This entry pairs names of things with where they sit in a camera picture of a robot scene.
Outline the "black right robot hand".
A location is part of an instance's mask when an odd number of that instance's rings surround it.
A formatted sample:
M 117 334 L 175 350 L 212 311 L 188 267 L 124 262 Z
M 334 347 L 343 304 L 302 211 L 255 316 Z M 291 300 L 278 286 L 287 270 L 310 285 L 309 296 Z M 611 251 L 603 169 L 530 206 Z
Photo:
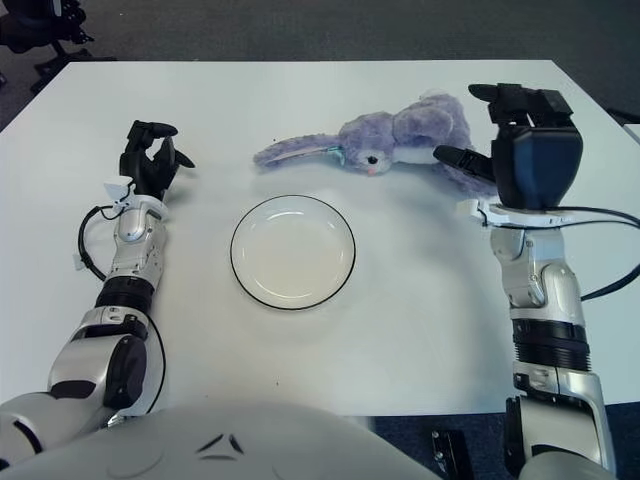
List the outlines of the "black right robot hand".
M 488 104 L 498 126 L 491 155 L 439 145 L 434 157 L 464 176 L 492 185 L 513 209 L 557 207 L 581 162 L 583 140 L 572 109 L 557 90 L 520 84 L 472 84 L 469 92 Z

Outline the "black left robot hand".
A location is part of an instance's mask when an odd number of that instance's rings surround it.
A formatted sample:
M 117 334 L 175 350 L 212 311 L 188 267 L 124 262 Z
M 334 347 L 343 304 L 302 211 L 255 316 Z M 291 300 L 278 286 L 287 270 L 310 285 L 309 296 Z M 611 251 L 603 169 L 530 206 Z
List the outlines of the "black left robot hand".
M 135 120 L 119 160 L 121 176 L 131 177 L 136 195 L 164 199 L 180 167 L 195 164 L 173 144 L 178 130 L 169 124 Z

